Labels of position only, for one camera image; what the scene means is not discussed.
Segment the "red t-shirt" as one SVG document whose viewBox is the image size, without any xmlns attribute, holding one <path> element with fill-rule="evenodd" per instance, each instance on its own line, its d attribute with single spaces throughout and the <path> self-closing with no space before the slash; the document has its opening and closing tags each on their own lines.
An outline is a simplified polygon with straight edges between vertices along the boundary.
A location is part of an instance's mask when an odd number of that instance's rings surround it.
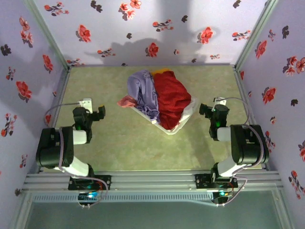
<svg viewBox="0 0 305 229">
<path fill-rule="evenodd" d="M 166 130 L 174 129 L 191 103 L 191 95 L 185 86 L 176 79 L 173 71 L 153 74 L 157 92 L 160 125 Z"/>
</svg>

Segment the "white plastic basket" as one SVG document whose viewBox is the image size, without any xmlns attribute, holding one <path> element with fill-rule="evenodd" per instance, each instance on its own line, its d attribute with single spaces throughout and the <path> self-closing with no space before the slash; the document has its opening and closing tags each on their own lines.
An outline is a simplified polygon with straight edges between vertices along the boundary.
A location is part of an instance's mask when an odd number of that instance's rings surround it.
<svg viewBox="0 0 305 229">
<path fill-rule="evenodd" d="M 174 135 L 176 134 L 180 129 L 183 128 L 183 126 L 188 122 L 188 120 L 191 118 L 188 118 L 187 120 L 185 120 L 184 122 L 182 122 L 181 124 L 177 124 L 173 129 L 171 130 L 167 130 L 165 128 L 163 128 L 160 124 L 158 124 L 156 121 L 151 121 L 150 118 L 148 116 L 146 116 L 145 114 L 143 114 L 141 111 L 139 111 L 137 108 L 135 107 L 131 107 L 131 109 L 133 111 L 135 111 L 137 114 L 139 114 L 141 117 L 143 117 L 145 120 L 147 120 L 148 122 L 150 122 L 152 125 L 154 125 L 155 127 L 157 127 L 158 129 L 160 129 L 161 131 L 163 131 L 164 133 L 166 133 L 167 135 Z"/>
</svg>

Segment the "pink t-shirt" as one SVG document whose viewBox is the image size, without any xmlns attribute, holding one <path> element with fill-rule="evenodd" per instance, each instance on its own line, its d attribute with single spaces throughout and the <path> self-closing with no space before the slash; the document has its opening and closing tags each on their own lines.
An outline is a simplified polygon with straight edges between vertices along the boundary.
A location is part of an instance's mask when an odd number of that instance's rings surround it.
<svg viewBox="0 0 305 229">
<path fill-rule="evenodd" d="M 117 102 L 117 105 L 123 108 L 135 107 L 137 105 L 137 102 L 131 96 L 127 95 L 123 97 L 121 100 L 119 100 Z"/>
</svg>

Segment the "purple t-shirt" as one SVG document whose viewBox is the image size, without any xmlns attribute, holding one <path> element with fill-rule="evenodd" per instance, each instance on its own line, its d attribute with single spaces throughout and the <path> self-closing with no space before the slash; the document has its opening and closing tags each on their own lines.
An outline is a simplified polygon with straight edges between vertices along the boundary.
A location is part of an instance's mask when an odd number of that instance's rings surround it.
<svg viewBox="0 0 305 229">
<path fill-rule="evenodd" d="M 136 108 L 146 115 L 151 122 L 160 122 L 157 92 L 153 76 L 148 70 L 132 74 L 127 80 L 128 95 L 136 102 Z"/>
</svg>

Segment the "thin aluminium back rail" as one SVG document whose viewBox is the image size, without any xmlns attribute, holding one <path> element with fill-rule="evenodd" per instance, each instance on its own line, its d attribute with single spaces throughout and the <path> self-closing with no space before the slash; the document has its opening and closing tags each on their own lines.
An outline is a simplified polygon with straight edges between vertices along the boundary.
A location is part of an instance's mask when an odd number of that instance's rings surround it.
<svg viewBox="0 0 305 229">
<path fill-rule="evenodd" d="M 229 63 L 188 63 L 188 64 L 119 64 L 119 65 L 109 65 L 109 64 L 80 64 L 80 65 L 68 65 L 69 68 L 75 67 L 140 67 L 140 66 L 148 66 L 148 67 L 174 67 L 174 66 L 230 66 L 231 68 L 235 68 L 235 64 Z"/>
</svg>

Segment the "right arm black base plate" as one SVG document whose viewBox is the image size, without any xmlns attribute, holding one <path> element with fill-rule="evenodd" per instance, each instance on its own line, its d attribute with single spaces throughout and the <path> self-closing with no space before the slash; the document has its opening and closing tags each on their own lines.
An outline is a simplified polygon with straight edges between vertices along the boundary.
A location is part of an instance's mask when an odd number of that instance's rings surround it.
<svg viewBox="0 0 305 229">
<path fill-rule="evenodd" d="M 238 183 L 232 177 L 213 177 L 211 174 L 196 174 L 195 184 L 197 189 L 235 189 Z"/>
</svg>

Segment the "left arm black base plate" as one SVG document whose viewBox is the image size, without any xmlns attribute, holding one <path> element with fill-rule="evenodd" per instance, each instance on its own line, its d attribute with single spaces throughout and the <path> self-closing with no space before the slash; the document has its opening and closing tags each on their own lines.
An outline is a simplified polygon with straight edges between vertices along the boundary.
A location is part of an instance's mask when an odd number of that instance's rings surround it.
<svg viewBox="0 0 305 229">
<path fill-rule="evenodd" d="M 93 179 L 84 179 L 84 178 L 70 178 L 68 190 L 72 191 L 99 191 L 99 190 L 106 190 L 106 186 L 110 190 L 110 186 L 112 183 L 112 177 L 110 175 L 96 175 L 97 179 L 100 179 L 106 183 L 106 185 L 97 180 Z"/>
</svg>

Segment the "aluminium mounting rail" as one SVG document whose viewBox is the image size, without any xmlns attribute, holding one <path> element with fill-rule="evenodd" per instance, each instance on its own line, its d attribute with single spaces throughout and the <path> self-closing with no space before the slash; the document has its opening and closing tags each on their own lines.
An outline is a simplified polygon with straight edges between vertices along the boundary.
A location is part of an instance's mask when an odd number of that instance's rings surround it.
<svg viewBox="0 0 305 229">
<path fill-rule="evenodd" d="M 194 192 L 196 190 L 195 175 L 209 173 L 209 170 L 96 172 L 97 175 L 110 175 L 112 177 L 111 192 Z M 248 169 L 241 171 L 237 176 L 247 178 L 244 191 L 284 187 L 276 171 Z M 69 180 L 68 175 L 59 171 L 28 174 L 21 190 L 31 192 L 67 191 Z"/>
</svg>

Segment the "aluminium corner post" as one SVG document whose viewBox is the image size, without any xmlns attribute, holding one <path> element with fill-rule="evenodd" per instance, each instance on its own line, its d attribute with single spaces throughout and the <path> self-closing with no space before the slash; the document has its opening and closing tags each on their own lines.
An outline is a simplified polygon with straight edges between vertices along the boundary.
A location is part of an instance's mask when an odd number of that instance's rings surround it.
<svg viewBox="0 0 305 229">
<path fill-rule="evenodd" d="M 44 34 L 45 38 L 47 39 L 51 49 L 54 51 L 57 59 L 60 61 L 64 69 L 68 72 L 69 66 L 67 65 L 63 54 L 61 53 L 51 31 L 49 30 L 45 20 L 43 19 L 39 9 L 37 8 L 34 0 L 22 0 L 29 12 L 33 15 L 36 23 L 38 24 L 41 32 Z"/>
<path fill-rule="evenodd" d="M 259 38 L 262 30 L 264 29 L 266 23 L 269 21 L 270 16 L 272 15 L 274 9 L 276 8 L 279 0 L 267 0 L 263 11 L 258 18 L 254 29 L 252 30 L 251 36 L 247 41 L 245 47 L 243 48 L 239 58 L 237 59 L 234 69 L 236 71 L 240 70 L 244 62 L 246 61 L 249 53 L 251 52 L 252 48 L 256 44 L 257 39 Z"/>
</svg>

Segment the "aluminium frame leg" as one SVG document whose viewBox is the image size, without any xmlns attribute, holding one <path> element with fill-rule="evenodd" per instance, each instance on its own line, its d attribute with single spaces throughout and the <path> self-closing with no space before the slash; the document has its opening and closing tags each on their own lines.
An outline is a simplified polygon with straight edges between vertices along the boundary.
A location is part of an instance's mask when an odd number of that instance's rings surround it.
<svg viewBox="0 0 305 229">
<path fill-rule="evenodd" d="M 272 196 L 280 224 L 280 229 L 295 229 L 294 223 L 291 220 L 288 208 L 285 204 L 283 192 L 280 190 L 272 190 Z"/>
<path fill-rule="evenodd" d="M 9 229 L 26 229 L 33 202 L 33 195 L 31 193 L 24 193 L 21 194 L 20 197 L 20 202 L 15 208 Z"/>
</svg>

